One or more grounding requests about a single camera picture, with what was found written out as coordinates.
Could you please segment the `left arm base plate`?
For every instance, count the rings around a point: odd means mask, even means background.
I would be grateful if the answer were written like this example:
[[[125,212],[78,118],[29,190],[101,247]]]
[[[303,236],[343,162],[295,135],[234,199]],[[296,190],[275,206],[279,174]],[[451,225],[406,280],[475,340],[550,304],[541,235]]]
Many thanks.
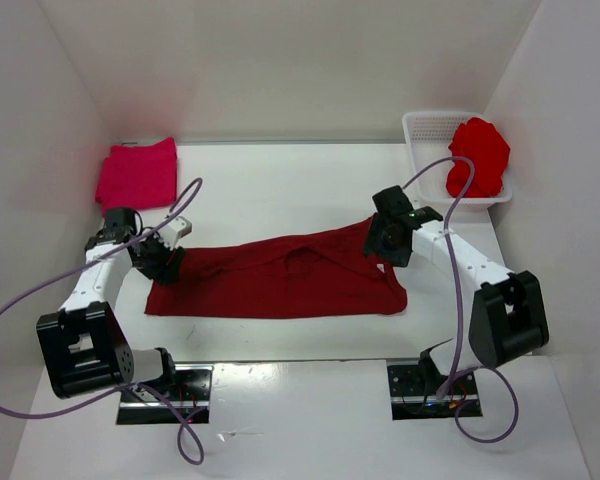
[[[161,394],[190,424],[207,424],[210,414],[212,364],[176,364],[175,384]],[[141,387],[123,392],[118,404],[119,426],[177,424],[168,406]]]

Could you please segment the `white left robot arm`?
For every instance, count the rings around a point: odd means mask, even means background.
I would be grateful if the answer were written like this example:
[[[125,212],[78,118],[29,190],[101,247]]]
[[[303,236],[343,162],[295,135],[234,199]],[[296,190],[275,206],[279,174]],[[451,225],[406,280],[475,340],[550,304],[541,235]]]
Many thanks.
[[[142,232],[131,208],[114,208],[85,245],[86,266],[69,298],[55,313],[43,315],[36,333],[51,387],[71,398],[118,385],[143,383],[156,399],[172,397],[179,375],[164,347],[134,350],[114,314],[127,274],[135,269],[160,286],[179,279],[191,233],[182,216],[157,231]]]

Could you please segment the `bright red t shirt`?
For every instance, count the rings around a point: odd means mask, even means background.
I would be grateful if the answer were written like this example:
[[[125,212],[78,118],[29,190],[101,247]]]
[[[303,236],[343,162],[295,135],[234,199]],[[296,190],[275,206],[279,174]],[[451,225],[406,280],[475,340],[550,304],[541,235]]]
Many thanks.
[[[453,156],[473,162],[475,174],[465,198],[490,198],[500,194],[510,147],[493,124],[478,117],[470,118],[458,126],[448,148]]]

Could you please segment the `dark red t shirt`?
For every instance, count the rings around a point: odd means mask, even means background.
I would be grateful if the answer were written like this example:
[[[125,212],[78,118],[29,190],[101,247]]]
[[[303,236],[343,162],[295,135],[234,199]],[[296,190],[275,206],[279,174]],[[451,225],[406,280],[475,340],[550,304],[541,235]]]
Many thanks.
[[[189,248],[179,280],[153,284],[144,312],[255,319],[398,314],[408,297],[393,267],[363,254],[370,224],[365,219],[306,235]]]

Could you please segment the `white plastic laundry basket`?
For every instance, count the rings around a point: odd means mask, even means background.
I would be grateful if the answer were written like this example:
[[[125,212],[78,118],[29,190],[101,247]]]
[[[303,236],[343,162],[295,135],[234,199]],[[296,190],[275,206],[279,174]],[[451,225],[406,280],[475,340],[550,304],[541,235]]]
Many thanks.
[[[402,127],[414,173],[421,171],[433,161],[451,155],[448,146],[457,128],[471,118],[484,117],[476,112],[459,110],[412,111],[402,117]],[[414,182],[418,198],[427,205],[440,208],[444,212],[454,198],[446,190],[446,179],[453,164],[445,162],[423,174]],[[513,197],[513,190],[507,173],[504,173],[503,186],[495,197],[463,198],[459,211],[486,211],[491,206],[503,204]]]

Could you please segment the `pink red t shirt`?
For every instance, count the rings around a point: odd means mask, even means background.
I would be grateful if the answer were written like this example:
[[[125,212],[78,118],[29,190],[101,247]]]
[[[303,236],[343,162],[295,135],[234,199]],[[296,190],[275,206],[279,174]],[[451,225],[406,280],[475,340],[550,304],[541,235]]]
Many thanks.
[[[117,207],[170,206],[176,200],[177,172],[176,143],[171,137],[149,146],[114,145],[103,161],[95,201],[102,216]]]

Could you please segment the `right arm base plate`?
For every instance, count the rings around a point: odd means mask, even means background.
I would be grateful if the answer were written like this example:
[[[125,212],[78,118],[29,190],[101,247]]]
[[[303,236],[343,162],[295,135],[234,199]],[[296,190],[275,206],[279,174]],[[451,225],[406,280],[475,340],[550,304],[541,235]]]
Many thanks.
[[[397,420],[426,420],[460,417],[481,417],[478,389],[472,375],[457,380],[442,399],[435,397],[436,389],[426,385],[414,359],[387,362],[392,418]]]

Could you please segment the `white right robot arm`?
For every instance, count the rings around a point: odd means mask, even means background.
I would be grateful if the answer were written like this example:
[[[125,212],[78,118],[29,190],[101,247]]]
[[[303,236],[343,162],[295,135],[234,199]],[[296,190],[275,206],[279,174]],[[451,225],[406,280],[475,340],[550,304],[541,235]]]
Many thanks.
[[[375,213],[363,252],[393,267],[412,256],[453,280],[461,324],[456,336],[421,352],[423,389],[445,394],[461,373],[498,368],[546,345],[549,328],[538,278],[489,259],[444,223],[433,208],[414,208],[400,186],[372,198]]]

